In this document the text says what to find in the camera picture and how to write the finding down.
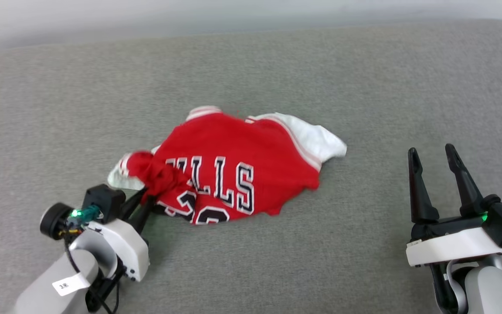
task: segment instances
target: white background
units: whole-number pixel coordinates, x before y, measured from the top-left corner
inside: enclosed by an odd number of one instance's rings
[[[0,48],[443,18],[502,19],[502,0],[0,0]]]

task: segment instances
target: red jersey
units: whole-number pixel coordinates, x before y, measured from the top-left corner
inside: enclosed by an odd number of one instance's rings
[[[346,145],[320,126],[273,113],[245,120],[199,107],[159,147],[125,155],[110,185],[148,188],[160,211],[194,224],[277,215],[319,186],[324,161]]]

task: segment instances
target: gray fabric surface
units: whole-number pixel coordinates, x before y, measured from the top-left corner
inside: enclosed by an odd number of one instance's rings
[[[190,109],[278,111],[348,145],[280,216],[152,217],[151,268],[119,313],[438,313],[411,268],[407,150],[441,216],[458,213],[445,143],[502,197],[502,22],[226,34],[0,52],[0,313],[62,254],[38,231]]]

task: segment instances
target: red fabric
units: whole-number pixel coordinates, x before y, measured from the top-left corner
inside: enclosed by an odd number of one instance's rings
[[[197,179],[192,161],[200,161]],[[319,186],[318,171],[279,123],[245,123],[223,113],[176,127],[155,155],[133,153],[127,169],[148,187],[148,195],[158,196],[165,213],[196,224],[277,215],[304,188]]]

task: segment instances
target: white sticker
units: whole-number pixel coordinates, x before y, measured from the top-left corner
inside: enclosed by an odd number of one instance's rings
[[[88,288],[90,283],[86,280],[86,278],[84,278],[84,276],[82,276],[81,273],[78,273],[75,276],[58,280],[54,282],[52,286],[54,286],[60,296],[66,296],[77,290]]]

